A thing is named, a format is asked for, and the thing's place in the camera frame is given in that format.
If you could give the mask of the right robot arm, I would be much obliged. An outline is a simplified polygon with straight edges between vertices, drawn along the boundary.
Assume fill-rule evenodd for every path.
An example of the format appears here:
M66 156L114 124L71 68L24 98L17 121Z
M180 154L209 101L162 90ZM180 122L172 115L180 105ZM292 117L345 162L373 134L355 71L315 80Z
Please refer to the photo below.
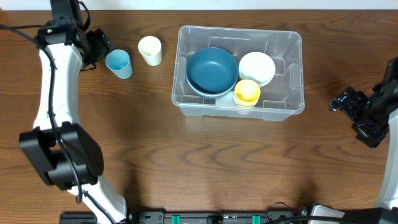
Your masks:
M373 208L342 212L320 204L302 209L300 223L397 223L397 58L388 61L382 82L366 96L352 87L330 103L353 122L356 138L370 148L389 136L382 187Z

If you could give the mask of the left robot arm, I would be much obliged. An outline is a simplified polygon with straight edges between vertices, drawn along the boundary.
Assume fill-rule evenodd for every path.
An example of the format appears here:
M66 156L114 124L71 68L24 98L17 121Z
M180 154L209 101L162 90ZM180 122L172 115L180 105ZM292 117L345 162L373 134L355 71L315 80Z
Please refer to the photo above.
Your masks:
M42 64L40 105L33 129L19 145L40 178L85 203L97 223L132 223L126 199L104 176L98 143L81 127L78 79L96 68L113 45L101 29L90 31L83 2L51 0L51 21L33 39Z

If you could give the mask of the white small bowl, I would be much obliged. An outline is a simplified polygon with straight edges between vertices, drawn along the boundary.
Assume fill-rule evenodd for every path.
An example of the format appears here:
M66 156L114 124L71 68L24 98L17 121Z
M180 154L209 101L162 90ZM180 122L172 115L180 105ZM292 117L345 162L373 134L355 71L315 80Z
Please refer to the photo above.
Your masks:
M250 52L242 57L238 65L242 80L256 82L260 87L270 83L275 75L276 66L273 59L262 52Z

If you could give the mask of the large cream bowl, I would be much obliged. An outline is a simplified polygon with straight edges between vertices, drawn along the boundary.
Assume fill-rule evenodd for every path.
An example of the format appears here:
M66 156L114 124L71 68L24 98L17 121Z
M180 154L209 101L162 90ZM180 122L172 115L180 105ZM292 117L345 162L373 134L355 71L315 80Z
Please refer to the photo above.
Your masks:
M205 99L209 99L209 100L217 100L219 98L224 97L225 95L227 95L234 87L231 86L230 88L228 88L226 91L223 91L221 93L204 93L198 89L196 89L190 82L188 82L189 87L193 90L194 93L196 93L198 96L205 98Z

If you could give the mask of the yellow cup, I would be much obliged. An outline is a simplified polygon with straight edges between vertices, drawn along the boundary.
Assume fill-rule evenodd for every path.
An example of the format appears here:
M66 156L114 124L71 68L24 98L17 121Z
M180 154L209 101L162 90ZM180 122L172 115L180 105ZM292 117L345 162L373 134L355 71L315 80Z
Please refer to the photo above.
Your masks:
M260 95L260 86L253 80L240 80L234 88L234 101L239 106L253 107Z

